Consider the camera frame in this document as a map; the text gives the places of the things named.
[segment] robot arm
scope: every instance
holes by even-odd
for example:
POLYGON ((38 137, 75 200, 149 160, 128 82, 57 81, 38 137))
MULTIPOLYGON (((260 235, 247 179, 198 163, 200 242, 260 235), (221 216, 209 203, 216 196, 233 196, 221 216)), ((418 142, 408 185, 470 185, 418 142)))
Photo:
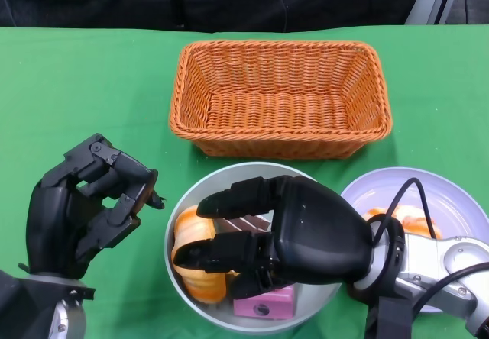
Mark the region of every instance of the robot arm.
POLYGON ((208 273, 241 273, 230 287, 235 299, 292 283, 346 283, 350 296, 369 306, 366 338, 410 337, 427 298, 465 319, 474 336, 487 334, 489 273, 464 272, 479 263, 489 270, 489 247, 481 241, 404 234, 402 224, 385 215, 366 222, 339 195, 302 176, 237 182, 204 199, 197 214, 232 219, 270 210, 271 232, 217 234, 182 246, 173 262, 208 273), (377 239, 381 225, 387 227, 377 239), (451 282, 461 270, 466 275, 451 282))
POLYGON ((82 338, 82 302, 93 299, 95 290, 78 279, 99 251, 115 247, 140 225, 137 213, 144 204, 164 207, 154 191, 157 171, 101 134, 64 158, 32 192, 28 266, 19 264, 30 275, 18 279, 0 271, 1 338, 82 338), (114 208, 102 204, 108 197, 117 200, 114 208))

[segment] basket rim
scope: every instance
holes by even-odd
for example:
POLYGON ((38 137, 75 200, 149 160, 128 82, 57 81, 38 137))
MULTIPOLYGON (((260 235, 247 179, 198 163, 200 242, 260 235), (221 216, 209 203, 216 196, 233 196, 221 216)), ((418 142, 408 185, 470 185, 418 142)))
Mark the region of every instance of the basket rim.
POLYGON ((242 139, 244 135, 251 135, 249 140, 280 140, 281 138, 290 139, 290 136, 294 136, 294 140, 302 141, 315 141, 315 140, 328 140, 338 142, 351 142, 351 141, 374 141, 379 140, 387 136, 393 127, 392 114, 390 111, 389 101, 387 97, 387 84, 382 72, 381 62, 377 51, 369 44, 356 40, 201 40, 186 45, 178 62, 175 85, 173 87, 173 96, 169 117, 170 129, 175 135, 187 140, 237 140, 237 137, 242 139), (379 106, 381 108, 381 123, 375 128, 368 128, 362 130, 348 130, 337 128, 222 128, 222 129, 208 129, 208 128, 190 128, 183 124, 180 120, 180 103, 182 98, 180 96, 183 93, 184 83, 183 80, 186 77, 186 65, 189 61, 190 55, 193 51, 200 47, 213 47, 215 45, 236 45, 247 46, 248 44, 263 44, 264 46, 280 47, 289 45, 300 45, 304 47, 309 46, 330 46, 330 47, 343 47, 348 46, 352 48, 361 48, 368 55, 368 59, 374 64, 377 69, 377 81, 376 81, 376 98, 379 100, 379 106))

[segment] brown object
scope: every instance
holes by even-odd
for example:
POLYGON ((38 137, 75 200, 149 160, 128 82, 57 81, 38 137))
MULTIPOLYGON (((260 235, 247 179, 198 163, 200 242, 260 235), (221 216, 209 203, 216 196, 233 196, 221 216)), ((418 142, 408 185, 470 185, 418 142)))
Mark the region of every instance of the brown object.
POLYGON ((214 220, 217 232, 265 232, 270 226, 270 222, 261 216, 247 215, 246 217, 232 219, 230 221, 223 218, 214 220))
POLYGON ((375 50, 350 41, 203 41, 183 49, 170 129, 210 156, 346 158, 392 129, 375 50))

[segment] pink box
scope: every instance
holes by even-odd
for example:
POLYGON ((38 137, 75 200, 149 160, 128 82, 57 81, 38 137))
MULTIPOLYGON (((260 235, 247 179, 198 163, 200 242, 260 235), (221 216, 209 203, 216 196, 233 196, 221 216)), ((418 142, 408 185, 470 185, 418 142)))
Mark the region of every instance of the pink box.
POLYGON ((234 300, 235 315, 249 318, 293 318, 293 307, 293 286, 234 300))

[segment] black curtain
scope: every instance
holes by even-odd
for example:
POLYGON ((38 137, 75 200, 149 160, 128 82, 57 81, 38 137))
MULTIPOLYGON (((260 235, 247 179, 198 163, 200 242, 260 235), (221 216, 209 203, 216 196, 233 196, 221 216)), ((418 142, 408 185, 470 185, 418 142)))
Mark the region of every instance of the black curtain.
MULTIPOLYGON (((415 0, 283 0, 287 31, 403 24, 415 0)), ((281 0, 0 0, 0 26, 279 31, 281 0)))

